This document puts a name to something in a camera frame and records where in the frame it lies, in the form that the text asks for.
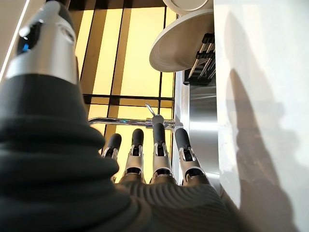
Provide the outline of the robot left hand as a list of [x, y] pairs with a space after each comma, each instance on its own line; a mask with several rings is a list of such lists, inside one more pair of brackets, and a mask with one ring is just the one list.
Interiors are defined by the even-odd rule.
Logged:
[[121, 183], [87, 120], [69, 11], [49, 1], [19, 31], [0, 87], [3, 232], [237, 232], [206, 179]]

